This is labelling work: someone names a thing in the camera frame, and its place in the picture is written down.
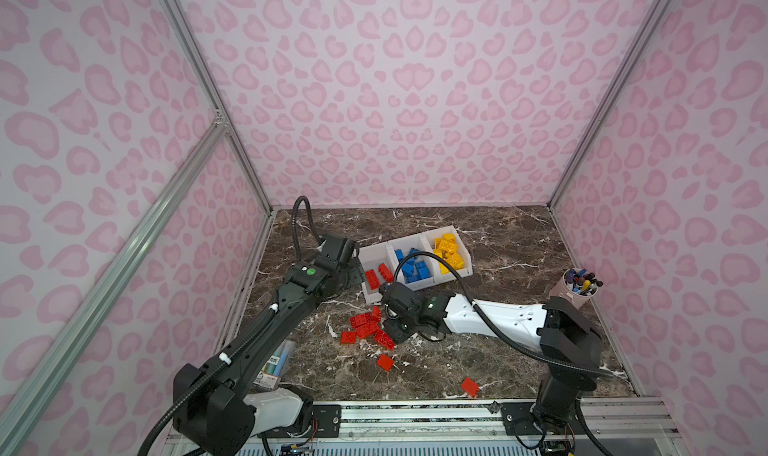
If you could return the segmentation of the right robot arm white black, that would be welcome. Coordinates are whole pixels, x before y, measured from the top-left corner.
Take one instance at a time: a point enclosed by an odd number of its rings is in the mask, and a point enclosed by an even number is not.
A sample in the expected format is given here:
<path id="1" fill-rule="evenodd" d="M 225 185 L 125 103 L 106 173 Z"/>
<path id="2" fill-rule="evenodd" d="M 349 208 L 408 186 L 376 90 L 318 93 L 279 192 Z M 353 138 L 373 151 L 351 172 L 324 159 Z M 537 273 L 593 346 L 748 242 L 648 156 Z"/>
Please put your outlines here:
<path id="1" fill-rule="evenodd" d="M 411 260 L 427 257 L 446 265 L 432 253 L 405 257 L 389 282 L 378 289 L 386 319 L 384 331 L 400 344 L 417 334 L 439 342 L 449 334 L 495 337 L 514 351 L 543 363 L 547 373 L 528 414 L 511 421 L 531 425 L 541 435 L 584 423 L 581 396 L 597 388 L 612 373 L 601 368 L 602 336 L 592 322 L 567 299 L 552 297 L 545 304 L 511 305 L 474 298 L 458 271 L 449 267 L 461 290 L 426 296 L 399 280 Z"/>

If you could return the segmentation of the white three-compartment plastic bin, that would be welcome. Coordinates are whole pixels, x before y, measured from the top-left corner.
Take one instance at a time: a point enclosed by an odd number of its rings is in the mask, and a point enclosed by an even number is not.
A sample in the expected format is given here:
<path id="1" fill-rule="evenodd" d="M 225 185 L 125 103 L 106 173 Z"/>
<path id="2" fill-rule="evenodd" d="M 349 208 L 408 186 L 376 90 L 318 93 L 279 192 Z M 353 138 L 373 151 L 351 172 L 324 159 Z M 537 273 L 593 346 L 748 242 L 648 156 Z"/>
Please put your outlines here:
<path id="1" fill-rule="evenodd" d="M 381 300 L 379 290 L 391 283 L 400 262 L 416 252 L 429 252 L 449 262 L 463 278 L 473 274 L 472 259 L 454 226 L 363 247 L 359 253 L 364 276 L 361 285 L 367 304 Z M 397 280 L 412 290 L 422 290 L 455 280 L 452 273 L 431 257 L 417 256 L 401 268 Z"/>

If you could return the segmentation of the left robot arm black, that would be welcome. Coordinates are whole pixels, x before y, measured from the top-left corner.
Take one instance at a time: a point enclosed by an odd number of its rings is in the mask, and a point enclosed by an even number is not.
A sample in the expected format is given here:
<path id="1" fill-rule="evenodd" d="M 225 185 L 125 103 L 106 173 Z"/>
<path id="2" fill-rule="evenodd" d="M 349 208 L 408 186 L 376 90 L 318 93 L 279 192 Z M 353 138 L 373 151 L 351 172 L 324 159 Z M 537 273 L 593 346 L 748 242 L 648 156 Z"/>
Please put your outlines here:
<path id="1" fill-rule="evenodd" d="M 268 305 L 246 328 L 202 365 L 186 364 L 173 380 L 173 403 L 139 447 L 149 454 L 167 425 L 197 444 L 199 453 L 235 455 L 254 434 L 300 423 L 310 400 L 275 390 L 265 401 L 247 403 L 258 372 L 290 333 L 319 306 L 359 285 L 364 271 L 355 241 L 312 235 L 318 244 L 310 260 L 301 255 L 298 230 L 291 230 L 295 262 Z"/>

